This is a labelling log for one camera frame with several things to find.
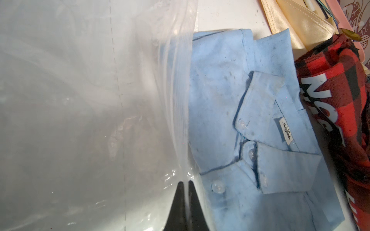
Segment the clear plastic vacuum bag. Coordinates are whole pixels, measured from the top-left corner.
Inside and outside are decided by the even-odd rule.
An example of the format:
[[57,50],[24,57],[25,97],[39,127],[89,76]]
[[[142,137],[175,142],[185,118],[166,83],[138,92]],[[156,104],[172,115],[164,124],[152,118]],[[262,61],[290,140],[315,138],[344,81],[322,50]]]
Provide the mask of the clear plastic vacuum bag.
[[1,230],[162,231],[197,1],[1,1]]

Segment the red black plaid shirt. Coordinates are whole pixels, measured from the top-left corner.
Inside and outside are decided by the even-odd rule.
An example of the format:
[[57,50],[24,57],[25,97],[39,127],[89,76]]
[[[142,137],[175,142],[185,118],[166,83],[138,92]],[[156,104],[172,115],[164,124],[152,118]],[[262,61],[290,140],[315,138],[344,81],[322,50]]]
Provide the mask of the red black plaid shirt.
[[295,62],[301,96],[327,131],[329,152],[360,231],[370,228],[370,85],[358,49],[334,35]]

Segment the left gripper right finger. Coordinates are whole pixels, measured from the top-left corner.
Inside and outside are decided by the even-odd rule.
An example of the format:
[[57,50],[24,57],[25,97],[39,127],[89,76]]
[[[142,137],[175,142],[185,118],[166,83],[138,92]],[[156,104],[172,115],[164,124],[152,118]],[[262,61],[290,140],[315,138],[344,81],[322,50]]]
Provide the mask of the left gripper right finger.
[[189,219],[188,229],[190,231],[209,231],[201,204],[193,181],[188,182],[189,196]]

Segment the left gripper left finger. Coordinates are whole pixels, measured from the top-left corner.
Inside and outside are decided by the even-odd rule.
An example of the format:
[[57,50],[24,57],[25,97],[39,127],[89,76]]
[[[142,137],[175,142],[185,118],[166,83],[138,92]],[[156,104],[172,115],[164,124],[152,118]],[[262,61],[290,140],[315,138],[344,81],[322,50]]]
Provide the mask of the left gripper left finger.
[[187,216],[184,183],[179,182],[175,191],[172,206],[164,231],[186,231]]

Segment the light blue shirt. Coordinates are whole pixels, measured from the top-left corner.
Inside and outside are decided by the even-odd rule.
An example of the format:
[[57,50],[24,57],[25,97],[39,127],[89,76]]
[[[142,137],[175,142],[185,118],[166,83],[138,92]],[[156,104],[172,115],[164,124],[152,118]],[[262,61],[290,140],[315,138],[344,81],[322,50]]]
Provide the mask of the light blue shirt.
[[189,144],[218,231],[332,231],[343,212],[300,101],[288,30],[193,37]]

